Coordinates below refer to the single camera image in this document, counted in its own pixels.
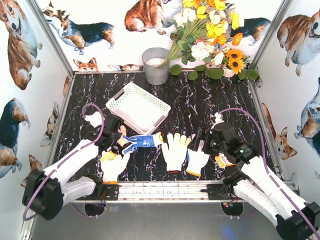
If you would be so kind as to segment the cream knit glove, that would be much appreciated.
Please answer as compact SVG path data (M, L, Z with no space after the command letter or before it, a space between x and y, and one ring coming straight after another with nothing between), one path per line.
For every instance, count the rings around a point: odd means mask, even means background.
M166 170L169 173L178 173L182 169L187 155L187 147L191 142L191 137L175 134L167 134L167 142L161 145L164 160L166 162Z

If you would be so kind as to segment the yellow dotted white glove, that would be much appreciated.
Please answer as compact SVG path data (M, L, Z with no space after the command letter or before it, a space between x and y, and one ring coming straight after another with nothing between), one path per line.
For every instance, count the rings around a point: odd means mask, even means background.
M103 151L100 158L100 166L103 171L103 182L105 184L117 184L118 176L125 170L129 159L129 153L122 156L121 154L116 154L112 151Z

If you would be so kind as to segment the blue dotted white glove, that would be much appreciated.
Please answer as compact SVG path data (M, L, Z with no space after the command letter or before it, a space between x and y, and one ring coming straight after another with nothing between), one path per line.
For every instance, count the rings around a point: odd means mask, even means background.
M164 143L162 133L147 135L134 135L123 136L123 138L129 143L129 146L122 150L122 154L132 154L137 151L138 148L155 148Z

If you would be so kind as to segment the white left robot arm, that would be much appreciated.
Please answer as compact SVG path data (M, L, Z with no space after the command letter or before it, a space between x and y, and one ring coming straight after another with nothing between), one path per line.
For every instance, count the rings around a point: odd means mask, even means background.
M33 170L27 177L22 197L22 204L25 205L23 220L30 220L28 210L52 220L70 202L98 197L104 189L100 177L89 174L74 181L70 178L120 139L122 134L119 129L123 123L124 120L116 115L106 116L101 126L89 131L62 159L43 170Z

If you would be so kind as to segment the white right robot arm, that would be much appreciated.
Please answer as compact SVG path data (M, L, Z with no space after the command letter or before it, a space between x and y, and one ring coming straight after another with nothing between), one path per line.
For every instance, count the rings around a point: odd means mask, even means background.
M283 240L307 240L319 230L320 206L293 192L229 123L218 123L212 129L199 127L187 148L214 157L224 154L236 166L223 179L224 191L262 213Z

